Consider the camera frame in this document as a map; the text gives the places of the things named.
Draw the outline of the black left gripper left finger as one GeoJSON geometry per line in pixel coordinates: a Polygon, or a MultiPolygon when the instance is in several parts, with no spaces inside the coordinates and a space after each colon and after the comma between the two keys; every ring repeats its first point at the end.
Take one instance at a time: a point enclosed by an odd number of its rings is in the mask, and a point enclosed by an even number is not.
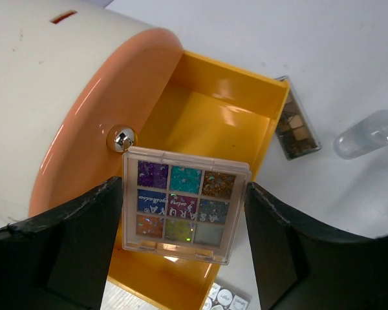
{"type": "Polygon", "coordinates": [[[123,181],[0,228],[0,309],[99,309],[122,213],[123,181]]]}

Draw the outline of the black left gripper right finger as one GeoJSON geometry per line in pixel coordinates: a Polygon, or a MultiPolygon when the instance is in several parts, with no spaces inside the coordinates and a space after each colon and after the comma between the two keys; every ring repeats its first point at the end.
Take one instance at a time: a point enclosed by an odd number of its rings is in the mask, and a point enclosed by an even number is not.
{"type": "Polygon", "coordinates": [[[254,182],[244,210],[261,309],[388,309],[388,235],[337,229],[254,182]]]}

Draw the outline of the clear grey eyeshadow palette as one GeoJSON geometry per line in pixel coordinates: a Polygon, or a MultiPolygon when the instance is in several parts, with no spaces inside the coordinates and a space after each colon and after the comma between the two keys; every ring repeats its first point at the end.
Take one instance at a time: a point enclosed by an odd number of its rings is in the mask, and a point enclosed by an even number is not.
{"type": "Polygon", "coordinates": [[[250,301],[227,285],[213,282],[202,310],[247,310],[250,301]]]}

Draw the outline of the colourful glitter eyeshadow palette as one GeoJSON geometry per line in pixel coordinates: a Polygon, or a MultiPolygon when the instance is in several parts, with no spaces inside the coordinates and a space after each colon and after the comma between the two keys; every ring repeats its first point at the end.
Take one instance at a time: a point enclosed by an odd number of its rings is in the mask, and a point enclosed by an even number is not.
{"type": "Polygon", "coordinates": [[[123,170],[123,249],[228,264],[249,164],[130,147],[123,170]]]}

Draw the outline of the brown eyeshadow palette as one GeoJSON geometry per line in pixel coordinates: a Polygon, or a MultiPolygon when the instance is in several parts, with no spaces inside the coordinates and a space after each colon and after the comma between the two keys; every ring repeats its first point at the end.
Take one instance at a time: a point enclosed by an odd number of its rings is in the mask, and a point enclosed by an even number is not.
{"type": "Polygon", "coordinates": [[[289,161],[321,150],[321,143],[307,116],[301,100],[289,76],[275,80],[287,82],[290,86],[275,134],[285,158],[289,161]]]}

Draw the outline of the orange top drawer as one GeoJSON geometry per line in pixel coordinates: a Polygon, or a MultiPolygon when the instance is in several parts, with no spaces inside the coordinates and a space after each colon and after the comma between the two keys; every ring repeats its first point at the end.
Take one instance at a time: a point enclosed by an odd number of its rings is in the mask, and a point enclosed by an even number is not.
{"type": "Polygon", "coordinates": [[[72,200],[116,175],[113,127],[140,132],[183,54],[177,36],[152,28],[120,45],[88,82],[49,147],[32,191],[29,216],[72,200]]]}

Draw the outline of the yellow drawer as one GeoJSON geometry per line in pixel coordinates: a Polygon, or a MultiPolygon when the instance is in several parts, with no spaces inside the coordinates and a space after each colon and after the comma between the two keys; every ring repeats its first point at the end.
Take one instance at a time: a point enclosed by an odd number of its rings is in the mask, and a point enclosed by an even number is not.
{"type": "Polygon", "coordinates": [[[203,306],[289,93],[286,77],[183,54],[124,156],[112,283],[159,309],[203,306]]]}

